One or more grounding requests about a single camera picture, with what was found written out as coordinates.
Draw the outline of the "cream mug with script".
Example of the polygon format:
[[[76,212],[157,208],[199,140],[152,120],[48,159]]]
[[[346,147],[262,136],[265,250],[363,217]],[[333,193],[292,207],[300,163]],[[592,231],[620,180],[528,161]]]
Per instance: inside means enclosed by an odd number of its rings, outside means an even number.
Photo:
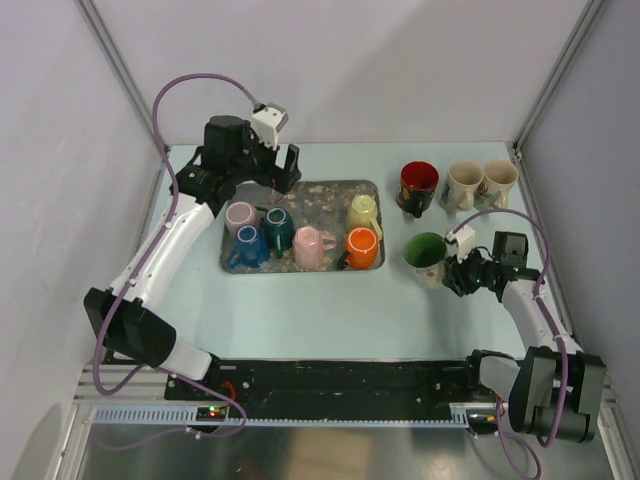
[[[425,232],[409,239],[403,257],[419,285],[425,289],[438,289],[443,287],[446,253],[444,239],[436,233]]]

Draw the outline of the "tall cream seahorse mug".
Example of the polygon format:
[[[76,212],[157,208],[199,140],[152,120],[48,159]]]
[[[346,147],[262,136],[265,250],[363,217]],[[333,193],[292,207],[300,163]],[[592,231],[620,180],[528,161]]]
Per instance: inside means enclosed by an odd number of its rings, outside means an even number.
[[[477,162],[468,159],[454,161],[447,171],[441,205],[448,212],[470,211],[483,178],[482,167]]]

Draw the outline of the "cream coral pattern mug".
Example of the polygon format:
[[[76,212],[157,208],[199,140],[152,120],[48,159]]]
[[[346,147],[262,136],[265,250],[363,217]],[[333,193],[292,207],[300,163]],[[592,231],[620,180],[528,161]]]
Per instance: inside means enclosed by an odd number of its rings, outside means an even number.
[[[508,208],[509,194],[518,177],[518,170],[510,161],[490,160],[484,167],[480,188],[482,203],[487,207]]]

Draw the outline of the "black mug orange trim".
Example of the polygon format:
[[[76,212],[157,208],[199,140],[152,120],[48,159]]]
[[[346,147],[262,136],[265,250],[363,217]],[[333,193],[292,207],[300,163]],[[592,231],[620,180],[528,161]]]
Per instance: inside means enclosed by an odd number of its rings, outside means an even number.
[[[435,166],[424,161],[412,161],[400,172],[396,203],[414,218],[421,218],[434,198],[440,175]]]

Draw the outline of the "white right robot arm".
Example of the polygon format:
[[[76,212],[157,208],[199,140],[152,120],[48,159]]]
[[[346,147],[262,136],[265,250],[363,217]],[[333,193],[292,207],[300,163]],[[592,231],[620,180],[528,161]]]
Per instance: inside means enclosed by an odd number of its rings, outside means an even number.
[[[475,367],[462,376],[464,393],[476,401],[496,393],[509,406],[509,422],[519,432],[589,442],[595,435],[604,388],[605,365],[586,354],[546,306],[538,270],[527,265],[528,238],[499,231],[484,257],[468,226],[445,236],[449,254],[442,283],[458,296],[485,288],[513,319],[526,349],[523,360],[476,351]]]

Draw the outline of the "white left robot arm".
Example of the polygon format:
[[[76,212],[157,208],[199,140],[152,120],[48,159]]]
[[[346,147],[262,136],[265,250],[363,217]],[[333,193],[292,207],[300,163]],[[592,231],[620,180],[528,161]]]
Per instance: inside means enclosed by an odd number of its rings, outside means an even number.
[[[238,185],[253,181],[285,194],[300,179],[297,146],[289,145],[283,166],[276,164],[287,121],[273,104],[248,120],[210,118],[203,145],[176,172],[167,208],[145,243],[107,289],[92,288],[84,298],[99,346],[187,377],[187,387],[201,399],[220,391],[222,376],[210,367],[212,355],[181,339],[157,309],[186,254]]]

